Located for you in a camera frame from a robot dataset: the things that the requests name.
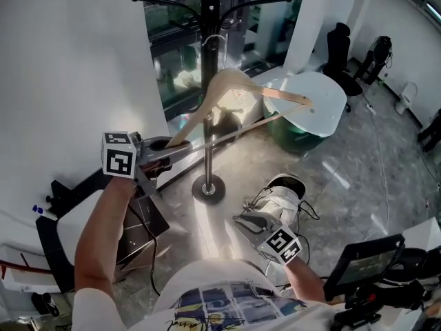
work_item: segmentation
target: wooden hanger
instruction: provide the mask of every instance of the wooden hanger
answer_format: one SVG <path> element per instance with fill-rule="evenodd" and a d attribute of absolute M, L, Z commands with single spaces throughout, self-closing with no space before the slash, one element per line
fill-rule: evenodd
<path fill-rule="evenodd" d="M 262 87 L 251 80 L 244 72 L 235 69 L 224 69 L 214 75 L 208 85 L 207 94 L 189 121 L 183 126 L 181 131 L 174 135 L 166 148 L 181 144 L 189 133 L 200 123 L 205 116 L 213 109 L 218 101 L 230 90 L 244 90 L 254 95 L 264 95 L 266 97 L 285 99 L 287 101 L 303 104 L 312 107 L 311 99 L 301 94 L 275 90 L 273 88 Z"/>

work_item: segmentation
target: black stand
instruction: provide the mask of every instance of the black stand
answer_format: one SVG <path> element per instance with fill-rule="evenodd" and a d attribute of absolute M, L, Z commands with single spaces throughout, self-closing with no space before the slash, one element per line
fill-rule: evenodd
<path fill-rule="evenodd" d="M 201 51 L 201 76 L 202 76 L 202 92 L 207 94 L 207 89 L 213 76 L 218 72 L 218 52 L 219 52 L 219 39 L 218 37 L 210 36 L 221 33 L 221 29 L 227 30 L 232 25 L 236 25 L 237 21 L 232 19 L 226 23 L 226 18 L 233 12 L 240 8 L 247 6 L 261 5 L 264 3 L 275 3 L 291 0 L 254 0 L 247 3 L 241 3 L 233 8 L 229 9 L 219 19 L 219 6 L 220 0 L 201 0 L 201 15 L 195 10 L 189 8 L 183 3 L 170 0 L 133 0 L 133 1 L 149 1 L 152 3 L 158 3 L 162 5 L 174 5 L 187 9 L 192 13 L 196 19 L 199 28 L 201 29 L 201 38 L 203 41 Z M 204 141 L 208 143 L 213 137 L 213 112 L 210 112 L 203 121 L 204 126 Z M 220 177 L 212 174 L 213 163 L 213 147 L 206 148 L 204 150 L 204 166 L 205 174 L 197 178 L 192 187 L 192 193 L 195 199 L 205 203 L 207 205 L 216 205 L 221 202 L 225 196 L 225 184 Z"/>

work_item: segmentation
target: forearm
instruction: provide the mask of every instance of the forearm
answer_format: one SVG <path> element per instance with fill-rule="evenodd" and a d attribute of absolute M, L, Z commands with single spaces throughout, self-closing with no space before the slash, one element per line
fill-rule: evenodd
<path fill-rule="evenodd" d="M 97 288 L 112 296 L 118 240 L 134 194 L 129 179 L 113 178 L 96 203 L 75 253 L 75 288 Z"/>
<path fill-rule="evenodd" d="M 300 257 L 295 257 L 285 266 L 285 273 L 297 298 L 326 302 L 323 281 Z"/>

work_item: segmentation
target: gray floor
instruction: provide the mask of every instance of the gray floor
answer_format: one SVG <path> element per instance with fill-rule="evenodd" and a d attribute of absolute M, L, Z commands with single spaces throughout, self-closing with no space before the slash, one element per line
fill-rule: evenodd
<path fill-rule="evenodd" d="M 310 266 L 319 275 L 331 272 L 348 243 L 377 231 L 371 238 L 382 237 L 379 227 L 394 234 L 433 217 L 439 194 L 418 154 L 418 127 L 408 114 L 396 114 L 394 99 L 387 91 L 366 94 L 376 115 L 371 115 L 362 97 L 352 99 L 353 110 L 344 112 L 336 133 L 303 158 L 281 150 L 266 128 L 247 133 L 219 152 L 214 173 L 223 178 L 227 196 L 216 207 L 193 200 L 191 187 L 203 173 L 201 165 L 166 188 L 163 198 L 189 234 L 156 261 L 158 289 L 197 259 L 246 258 L 265 269 L 267 261 L 235 231 L 232 216 L 241 211 L 244 198 L 257 194 L 281 172 L 294 173 L 306 183 L 306 200 L 320 216 L 319 221 L 300 216 L 300 233 L 311 248 Z M 389 219 L 377 133 L 387 178 Z M 426 162 L 434 173 L 433 163 L 428 158 Z M 306 249 L 302 254 L 307 259 Z M 116 304 L 129 327 L 148 315 L 156 300 L 149 273 L 148 268 L 133 271 L 115 287 Z M 268 276 L 274 283 L 285 282 L 276 266 L 270 266 Z"/>

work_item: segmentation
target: black chair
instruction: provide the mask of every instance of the black chair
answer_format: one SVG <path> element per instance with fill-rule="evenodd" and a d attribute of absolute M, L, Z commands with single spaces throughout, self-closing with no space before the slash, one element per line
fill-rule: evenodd
<path fill-rule="evenodd" d="M 349 27 L 341 22 L 337 23 L 335 30 L 328 33 L 328 63 L 323 68 L 323 74 L 338 83 L 348 97 L 353 97 L 361 94 L 363 89 L 345 72 L 351 44 L 350 34 Z M 346 103 L 346 107 L 350 112 L 351 106 Z"/>

